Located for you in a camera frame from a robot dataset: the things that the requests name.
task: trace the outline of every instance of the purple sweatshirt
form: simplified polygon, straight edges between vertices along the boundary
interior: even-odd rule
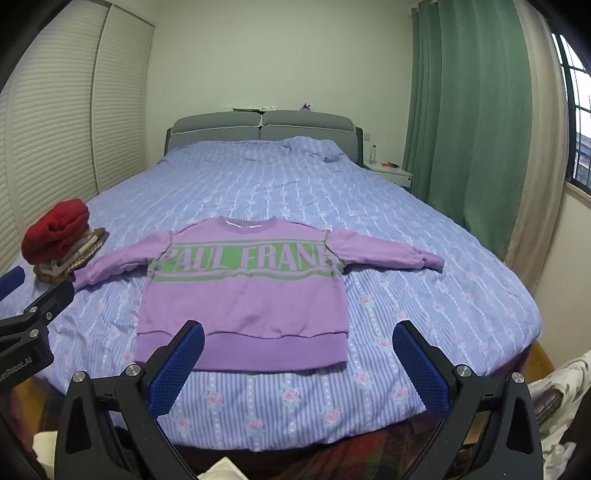
[[[206,333],[196,369],[295,371],[347,361],[342,269],[351,263],[443,268],[438,255],[343,228],[218,217],[94,258],[76,271],[74,287],[149,264],[136,361],[193,319]]]

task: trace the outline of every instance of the green stripe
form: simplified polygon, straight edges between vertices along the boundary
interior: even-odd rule
[[[291,276],[291,275],[275,275],[270,273],[252,273],[252,272],[236,272],[233,274],[228,275],[201,275],[199,277],[159,277],[156,275],[153,280],[154,281],[163,281],[163,282],[171,282],[171,281],[203,281],[203,280],[222,280],[224,278],[232,278],[242,275],[244,277],[266,277],[272,278],[273,280],[302,280],[304,278],[310,277],[312,275],[319,275],[321,277],[338,277],[340,276],[340,272],[337,270],[333,270],[330,272],[310,272],[303,275]]]
[[[268,244],[279,243],[279,242],[298,242],[298,243],[307,243],[307,244],[315,244],[321,245],[324,243],[323,240],[303,240],[297,238],[258,238],[258,239],[244,239],[244,240],[210,240],[209,242],[174,242],[173,246],[181,245],[186,247],[188,245],[219,245],[219,244],[247,244],[253,242],[266,242]]]

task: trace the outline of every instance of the nightstand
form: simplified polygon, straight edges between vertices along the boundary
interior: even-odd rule
[[[406,189],[410,188],[413,182],[413,174],[401,168],[384,167],[381,163],[369,163],[368,160],[363,162],[363,166],[368,170],[376,172],[380,177],[385,178],[392,183]]]

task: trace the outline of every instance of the bed headboard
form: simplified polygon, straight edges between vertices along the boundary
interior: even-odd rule
[[[363,163],[363,130],[351,120],[293,110],[218,112],[181,118],[166,132],[164,154],[196,141],[284,140],[297,136],[333,140],[353,162]]]

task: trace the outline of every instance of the water bottle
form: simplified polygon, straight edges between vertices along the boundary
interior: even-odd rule
[[[371,147],[371,150],[369,151],[369,163],[376,163],[376,157],[375,157],[375,145],[373,145]]]

